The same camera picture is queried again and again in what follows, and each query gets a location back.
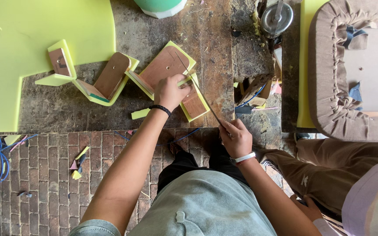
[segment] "black braided bracelet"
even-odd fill
[[[149,107],[149,109],[153,109],[153,108],[158,108],[160,110],[163,110],[165,113],[167,113],[167,115],[169,117],[171,116],[171,112],[167,108],[165,108],[164,106],[162,106],[162,105],[152,105],[152,106]]]

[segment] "brown pants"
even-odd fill
[[[281,150],[266,153],[265,159],[274,163],[294,191],[337,215],[352,185],[378,164],[378,143],[306,139],[298,141],[297,149],[302,161]]]

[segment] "brick floor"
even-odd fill
[[[163,130],[159,143],[166,143],[172,136],[183,137],[192,130]],[[202,145],[217,136],[217,129],[205,128],[179,144],[194,154],[199,166],[208,166],[208,148]],[[30,139],[28,147],[15,148],[7,154],[11,158],[10,174],[0,184],[0,235],[67,235],[78,225],[100,180],[125,145],[126,140],[113,132],[92,132],[41,134]],[[73,180],[69,166],[86,146],[90,148],[82,177]],[[158,175],[173,161],[166,146],[157,147],[153,157],[127,231],[150,208],[157,193]],[[278,173],[271,168],[266,171],[287,195],[292,194]],[[17,197],[23,191],[33,196]]]

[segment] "hand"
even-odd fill
[[[220,120],[223,126],[219,126],[224,147],[231,158],[241,158],[252,152],[252,134],[246,129],[239,119],[227,122]]]
[[[319,218],[323,219],[322,213],[319,208],[313,202],[313,199],[307,195],[304,195],[304,201],[307,203],[307,206],[304,206],[299,201],[297,201],[297,195],[292,195],[290,197],[291,201],[300,208],[300,210],[313,222]]]
[[[185,75],[175,74],[174,76],[160,80],[155,88],[154,104],[164,106],[172,112],[191,92],[192,86],[187,86],[182,89],[177,87],[177,83],[185,78]]]

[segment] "metal pulley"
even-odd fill
[[[265,9],[261,18],[260,29],[265,37],[273,39],[284,32],[292,20],[292,8],[280,0]]]

